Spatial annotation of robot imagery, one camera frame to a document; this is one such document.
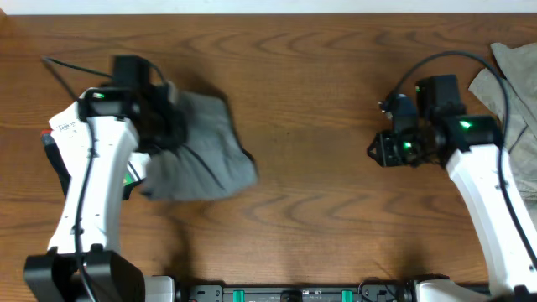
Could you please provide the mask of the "grey shorts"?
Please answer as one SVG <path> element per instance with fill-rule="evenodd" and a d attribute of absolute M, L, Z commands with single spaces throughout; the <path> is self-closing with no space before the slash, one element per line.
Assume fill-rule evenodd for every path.
<path fill-rule="evenodd" d="M 142 194 L 150 200 L 221 200 L 258 183 L 253 156 L 240 144 L 221 98 L 182 91 L 177 107 L 186 117 L 187 139 L 151 157 Z"/>

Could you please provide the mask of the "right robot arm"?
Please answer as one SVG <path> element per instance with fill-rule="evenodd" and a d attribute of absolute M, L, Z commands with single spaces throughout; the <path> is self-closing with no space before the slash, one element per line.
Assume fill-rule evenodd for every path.
<path fill-rule="evenodd" d="M 536 230 L 510 169 L 502 133 L 488 115 L 469 115 L 455 75 L 417 82 L 416 97 L 396 91 L 380 102 L 392 127 L 377 133 L 367 154 L 382 167 L 438 164 L 470 213 L 485 257 L 488 292 L 447 277 L 409 281 L 402 301 L 534 301 Z"/>

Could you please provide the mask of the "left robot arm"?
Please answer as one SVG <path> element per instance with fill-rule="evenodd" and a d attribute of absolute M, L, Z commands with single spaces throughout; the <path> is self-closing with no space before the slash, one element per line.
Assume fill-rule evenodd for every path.
<path fill-rule="evenodd" d="M 187 138 L 176 89 L 137 55 L 115 55 L 107 82 L 73 96 L 86 149 L 70 177 L 64 210 L 46 253 L 26 259 L 23 277 L 39 301 L 173 301 L 169 276 L 149 276 L 120 254 L 123 179 L 135 151 L 172 150 Z"/>

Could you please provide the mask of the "folded black garment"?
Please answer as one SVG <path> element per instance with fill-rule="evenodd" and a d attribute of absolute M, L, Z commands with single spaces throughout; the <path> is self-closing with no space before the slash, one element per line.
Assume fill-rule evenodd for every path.
<path fill-rule="evenodd" d="M 65 166 L 60 150 L 50 129 L 41 132 L 41 142 L 44 145 L 45 154 L 58 175 L 62 192 L 67 195 L 70 184 L 70 173 Z M 140 185 L 146 177 L 145 165 L 150 160 L 148 154 L 132 153 L 128 161 L 127 173 L 123 178 L 123 200 L 128 200 L 132 190 Z"/>

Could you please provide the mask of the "folded white printed t-shirt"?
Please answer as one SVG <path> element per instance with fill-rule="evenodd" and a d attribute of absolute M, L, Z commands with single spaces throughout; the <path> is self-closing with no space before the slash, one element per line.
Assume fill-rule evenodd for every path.
<path fill-rule="evenodd" d="M 53 116 L 49 124 L 68 172 L 78 172 L 81 164 L 77 160 L 87 154 L 90 141 L 85 123 L 78 118 L 77 104 L 74 102 Z"/>

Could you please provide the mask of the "beige khaki garment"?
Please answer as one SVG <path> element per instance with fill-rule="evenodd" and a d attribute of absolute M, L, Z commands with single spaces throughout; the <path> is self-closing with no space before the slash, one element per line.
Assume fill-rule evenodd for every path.
<path fill-rule="evenodd" d="M 536 221 L 536 44 L 511 49 L 491 44 L 509 96 L 505 148 L 517 188 Z"/>

